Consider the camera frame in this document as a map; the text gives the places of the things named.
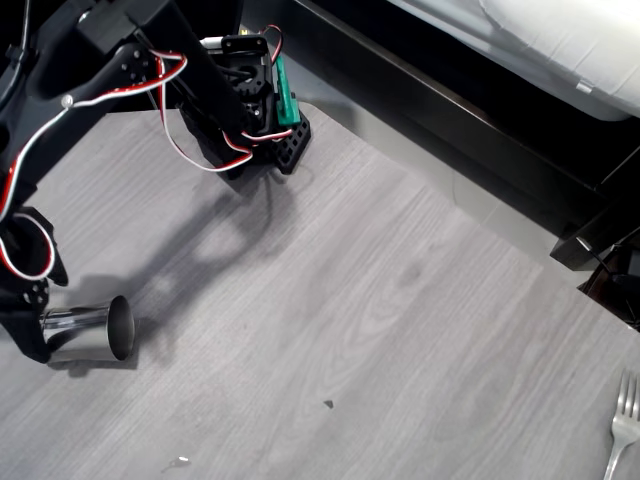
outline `fork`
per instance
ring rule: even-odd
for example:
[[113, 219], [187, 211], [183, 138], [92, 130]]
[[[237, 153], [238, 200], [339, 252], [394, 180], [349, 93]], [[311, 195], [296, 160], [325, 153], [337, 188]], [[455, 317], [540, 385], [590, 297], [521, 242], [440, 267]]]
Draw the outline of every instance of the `fork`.
[[618, 406], [611, 424], [613, 448], [611, 449], [611, 457], [609, 458], [609, 465], [607, 465], [607, 472], [604, 474], [604, 480], [613, 478], [613, 471], [618, 464], [622, 451], [640, 440], [639, 413], [640, 383], [638, 382], [638, 376], [628, 370], [624, 370], [620, 380]]

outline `black bed frame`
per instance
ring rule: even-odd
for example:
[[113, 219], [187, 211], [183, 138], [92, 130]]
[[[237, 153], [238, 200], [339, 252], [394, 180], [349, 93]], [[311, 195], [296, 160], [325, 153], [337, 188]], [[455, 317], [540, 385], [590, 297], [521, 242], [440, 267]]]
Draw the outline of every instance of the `black bed frame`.
[[385, 0], [247, 0], [285, 51], [408, 138], [558, 235], [588, 268], [640, 226], [640, 119], [596, 120]]

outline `small debris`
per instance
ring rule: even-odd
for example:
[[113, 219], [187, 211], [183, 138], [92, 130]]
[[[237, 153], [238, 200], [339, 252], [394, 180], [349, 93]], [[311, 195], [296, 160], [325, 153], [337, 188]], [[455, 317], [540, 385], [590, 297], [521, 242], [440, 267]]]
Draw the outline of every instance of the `small debris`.
[[175, 460], [171, 460], [169, 465], [166, 468], [163, 468], [160, 473], [164, 473], [172, 468], [186, 467], [187, 465], [191, 465], [191, 461], [187, 457], [178, 457]]

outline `metal cup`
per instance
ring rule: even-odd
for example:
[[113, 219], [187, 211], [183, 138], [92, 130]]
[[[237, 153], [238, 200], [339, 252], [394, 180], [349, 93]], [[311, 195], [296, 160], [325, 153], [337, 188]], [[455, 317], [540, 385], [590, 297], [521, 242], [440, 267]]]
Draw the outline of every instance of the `metal cup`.
[[51, 351], [49, 363], [121, 361], [133, 348], [133, 315], [122, 295], [102, 305], [54, 308], [45, 312], [40, 322]]

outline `floor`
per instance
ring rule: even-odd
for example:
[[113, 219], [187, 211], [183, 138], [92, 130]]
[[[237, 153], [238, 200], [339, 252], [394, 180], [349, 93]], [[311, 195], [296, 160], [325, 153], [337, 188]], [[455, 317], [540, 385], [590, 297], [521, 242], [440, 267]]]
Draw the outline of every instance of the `floor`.
[[573, 286], [589, 277], [590, 272], [572, 272], [549, 257], [557, 237], [457, 173], [313, 72], [286, 55], [285, 58], [289, 81], [300, 100], [320, 108], [389, 158], [421, 175], [468, 215], [538, 261], [552, 274]]
[[123, 294], [138, 340], [47, 367], [0, 329], [1, 479], [602, 479], [640, 336], [302, 109], [289, 177], [193, 168], [149, 111], [107, 115], [38, 184], [70, 278], [51, 306]]

